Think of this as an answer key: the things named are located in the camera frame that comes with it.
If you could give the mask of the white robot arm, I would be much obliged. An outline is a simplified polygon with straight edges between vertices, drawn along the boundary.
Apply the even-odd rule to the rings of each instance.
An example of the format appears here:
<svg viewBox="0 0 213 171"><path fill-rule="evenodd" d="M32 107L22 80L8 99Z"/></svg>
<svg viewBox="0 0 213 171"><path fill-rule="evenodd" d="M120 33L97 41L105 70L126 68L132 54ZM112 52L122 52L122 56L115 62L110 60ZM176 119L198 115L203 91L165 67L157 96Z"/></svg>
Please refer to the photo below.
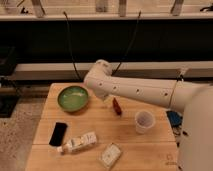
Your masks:
<svg viewBox="0 0 213 171"><path fill-rule="evenodd" d="M113 76L110 63L99 59L84 85L101 100L115 95L181 114L177 171L213 171L213 84Z"/></svg>

